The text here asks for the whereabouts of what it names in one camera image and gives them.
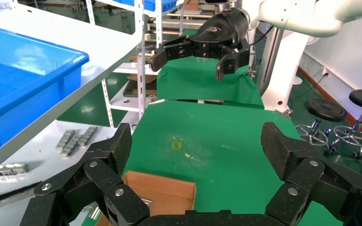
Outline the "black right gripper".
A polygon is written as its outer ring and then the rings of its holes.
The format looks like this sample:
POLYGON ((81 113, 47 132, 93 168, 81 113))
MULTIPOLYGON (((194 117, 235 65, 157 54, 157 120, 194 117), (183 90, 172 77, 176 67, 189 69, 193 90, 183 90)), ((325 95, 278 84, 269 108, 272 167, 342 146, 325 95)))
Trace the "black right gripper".
POLYGON ((248 30, 247 15, 238 8, 224 10, 209 18, 198 31, 187 37, 159 44, 150 60, 152 71, 158 72, 168 61, 189 56, 218 58, 215 77, 221 81, 249 65, 250 45, 245 38, 248 30))

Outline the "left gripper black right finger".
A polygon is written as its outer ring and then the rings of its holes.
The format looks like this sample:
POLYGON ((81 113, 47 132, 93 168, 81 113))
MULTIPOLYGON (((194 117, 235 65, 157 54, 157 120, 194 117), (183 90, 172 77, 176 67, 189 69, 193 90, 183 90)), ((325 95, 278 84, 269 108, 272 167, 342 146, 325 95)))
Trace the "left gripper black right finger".
POLYGON ((362 226, 362 175, 327 160, 308 142, 285 136, 273 123, 262 127, 263 152, 283 185, 265 214, 296 226, 312 202, 345 226, 362 226))

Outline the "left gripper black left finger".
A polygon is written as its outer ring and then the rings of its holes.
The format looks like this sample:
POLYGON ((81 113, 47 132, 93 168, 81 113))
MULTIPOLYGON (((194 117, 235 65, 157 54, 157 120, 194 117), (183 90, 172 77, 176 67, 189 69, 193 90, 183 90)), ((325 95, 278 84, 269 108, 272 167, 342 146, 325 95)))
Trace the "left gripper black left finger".
POLYGON ((149 218, 149 207, 122 180, 130 155, 131 128, 92 143, 73 166, 40 182, 21 220, 22 226, 67 226, 96 202, 113 226, 136 226, 149 218))

